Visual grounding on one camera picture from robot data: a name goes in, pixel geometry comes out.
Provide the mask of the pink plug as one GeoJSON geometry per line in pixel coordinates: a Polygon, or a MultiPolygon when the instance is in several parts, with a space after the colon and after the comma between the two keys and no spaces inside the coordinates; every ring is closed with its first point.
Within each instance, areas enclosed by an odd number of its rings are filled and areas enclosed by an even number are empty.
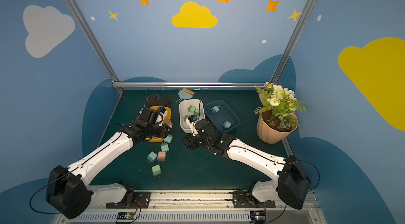
{"type": "Polygon", "coordinates": [[[164,152],[164,151],[159,151],[159,152],[158,152],[157,160],[158,160],[158,161],[165,161],[165,160],[166,160],[166,156],[167,156],[167,153],[166,153],[166,152],[164,152]]]}
{"type": "Polygon", "coordinates": [[[172,123],[172,122],[166,122],[165,124],[168,125],[169,128],[172,128],[172,127],[173,127],[173,123],[172,123]]]}

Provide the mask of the pink plug front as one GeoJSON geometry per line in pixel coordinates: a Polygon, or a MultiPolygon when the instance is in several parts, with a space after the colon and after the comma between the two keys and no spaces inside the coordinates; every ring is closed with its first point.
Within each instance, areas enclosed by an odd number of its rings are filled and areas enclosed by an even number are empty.
{"type": "Polygon", "coordinates": [[[165,124],[168,125],[169,128],[172,128],[172,127],[173,127],[173,123],[172,123],[172,122],[166,122],[165,124]]]}

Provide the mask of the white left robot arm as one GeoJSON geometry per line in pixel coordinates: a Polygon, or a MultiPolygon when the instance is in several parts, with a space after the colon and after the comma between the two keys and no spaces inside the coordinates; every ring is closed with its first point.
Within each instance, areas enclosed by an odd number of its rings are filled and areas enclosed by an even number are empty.
{"type": "Polygon", "coordinates": [[[49,175],[45,200],[69,219],[89,207],[133,208],[134,189],[124,182],[93,186],[92,180],[121,154],[140,142],[166,138],[173,124],[171,109],[144,108],[138,117],[123,125],[109,140],[82,159],[64,168],[55,167],[49,175]]]}

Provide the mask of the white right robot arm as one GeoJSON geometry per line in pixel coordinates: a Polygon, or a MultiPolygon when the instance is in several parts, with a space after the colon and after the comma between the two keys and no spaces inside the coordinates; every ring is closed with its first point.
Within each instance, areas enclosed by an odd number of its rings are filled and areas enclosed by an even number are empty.
{"type": "Polygon", "coordinates": [[[186,124],[191,133],[182,141],[188,149],[206,148],[218,157],[239,161],[270,178],[251,185],[247,192],[249,200],[264,203],[278,196],[291,208],[303,208],[311,178],[301,160],[293,155],[284,158],[253,148],[230,134],[219,133],[206,119],[187,119],[186,124]]]}

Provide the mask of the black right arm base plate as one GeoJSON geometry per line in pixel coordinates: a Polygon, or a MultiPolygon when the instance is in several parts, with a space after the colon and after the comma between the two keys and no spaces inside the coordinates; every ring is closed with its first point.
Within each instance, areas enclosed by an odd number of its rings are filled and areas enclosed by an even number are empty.
{"type": "Polygon", "coordinates": [[[254,198],[251,193],[241,190],[232,192],[232,202],[234,208],[276,208],[274,200],[263,203],[254,198]]]}

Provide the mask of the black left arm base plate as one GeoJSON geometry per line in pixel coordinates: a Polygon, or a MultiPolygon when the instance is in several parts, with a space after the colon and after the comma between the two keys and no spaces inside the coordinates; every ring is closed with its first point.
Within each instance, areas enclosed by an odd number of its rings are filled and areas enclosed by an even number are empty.
{"type": "Polygon", "coordinates": [[[150,203],[151,192],[128,192],[124,198],[118,203],[107,203],[107,209],[130,209],[130,208],[141,208],[147,209],[150,203]]]}

